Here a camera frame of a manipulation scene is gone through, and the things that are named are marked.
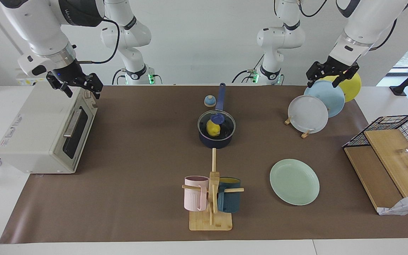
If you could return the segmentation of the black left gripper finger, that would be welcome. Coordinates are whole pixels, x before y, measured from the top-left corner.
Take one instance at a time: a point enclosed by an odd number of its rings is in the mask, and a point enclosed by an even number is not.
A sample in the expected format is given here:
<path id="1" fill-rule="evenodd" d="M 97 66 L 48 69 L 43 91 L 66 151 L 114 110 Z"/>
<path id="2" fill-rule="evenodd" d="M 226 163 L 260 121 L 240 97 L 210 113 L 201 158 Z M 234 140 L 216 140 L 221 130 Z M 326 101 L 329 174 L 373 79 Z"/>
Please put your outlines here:
<path id="1" fill-rule="evenodd" d="M 307 87 L 311 88 L 314 83 L 324 77 L 325 64 L 320 62 L 314 62 L 311 67 L 306 71 L 306 77 L 308 79 Z"/>
<path id="2" fill-rule="evenodd" d="M 345 80 L 350 80 L 358 72 L 359 66 L 357 63 L 354 63 L 346 71 L 337 70 L 335 71 L 336 78 L 332 82 L 333 88 L 336 88 Z"/>

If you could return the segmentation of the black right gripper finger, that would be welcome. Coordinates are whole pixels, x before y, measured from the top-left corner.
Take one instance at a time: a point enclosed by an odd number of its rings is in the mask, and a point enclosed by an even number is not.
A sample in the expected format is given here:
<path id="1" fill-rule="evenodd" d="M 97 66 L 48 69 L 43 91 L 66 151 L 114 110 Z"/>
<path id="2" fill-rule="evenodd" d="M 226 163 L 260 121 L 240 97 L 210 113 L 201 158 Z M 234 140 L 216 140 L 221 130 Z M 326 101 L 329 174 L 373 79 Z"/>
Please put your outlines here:
<path id="1" fill-rule="evenodd" d="M 100 98 L 103 89 L 103 83 L 96 73 L 84 76 L 84 89 L 91 91 L 96 100 Z"/>
<path id="2" fill-rule="evenodd" d="M 68 87 L 68 83 L 67 82 L 63 82 L 61 83 L 52 72 L 47 72 L 46 74 L 46 79 L 49 82 L 50 86 L 52 87 L 52 89 L 59 89 L 61 91 L 63 91 L 67 97 L 72 97 L 73 92 L 72 90 Z"/>

